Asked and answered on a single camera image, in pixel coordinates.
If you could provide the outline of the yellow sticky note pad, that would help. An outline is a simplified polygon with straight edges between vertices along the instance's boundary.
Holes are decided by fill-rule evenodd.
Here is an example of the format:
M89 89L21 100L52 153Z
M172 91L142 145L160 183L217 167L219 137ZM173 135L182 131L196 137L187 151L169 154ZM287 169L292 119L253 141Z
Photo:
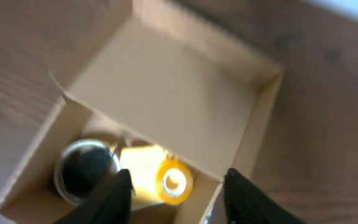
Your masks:
M124 147L120 163L131 174L134 195L132 210L163 203L155 191L155 176L167 153L158 145Z

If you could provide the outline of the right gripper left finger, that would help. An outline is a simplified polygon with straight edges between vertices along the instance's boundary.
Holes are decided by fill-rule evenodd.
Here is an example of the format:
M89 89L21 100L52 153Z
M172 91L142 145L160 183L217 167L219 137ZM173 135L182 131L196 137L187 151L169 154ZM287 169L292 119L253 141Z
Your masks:
M128 224L132 193L130 171L122 169L99 192L55 223Z

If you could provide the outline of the white tape roll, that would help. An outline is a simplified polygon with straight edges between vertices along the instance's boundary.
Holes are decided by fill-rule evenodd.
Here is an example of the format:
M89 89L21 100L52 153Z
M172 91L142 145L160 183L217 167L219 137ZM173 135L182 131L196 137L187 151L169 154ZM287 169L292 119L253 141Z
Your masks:
M108 175L120 170L118 143L79 139L60 153L53 170L53 189L66 202L79 205Z

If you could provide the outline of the small yellow tape roll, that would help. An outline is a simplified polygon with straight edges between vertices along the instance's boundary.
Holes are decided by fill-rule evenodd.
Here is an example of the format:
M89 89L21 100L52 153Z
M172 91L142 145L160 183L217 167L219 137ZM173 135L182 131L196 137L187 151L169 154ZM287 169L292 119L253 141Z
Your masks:
M178 205L184 202L192 188L193 176L184 163L167 158L159 165L155 176L155 192L165 203Z

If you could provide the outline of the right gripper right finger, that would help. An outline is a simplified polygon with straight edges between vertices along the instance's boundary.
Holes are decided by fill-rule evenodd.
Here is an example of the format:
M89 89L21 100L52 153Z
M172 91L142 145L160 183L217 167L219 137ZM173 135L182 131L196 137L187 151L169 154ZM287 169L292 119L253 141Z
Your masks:
M224 207L228 223L304 224L234 168L224 176Z

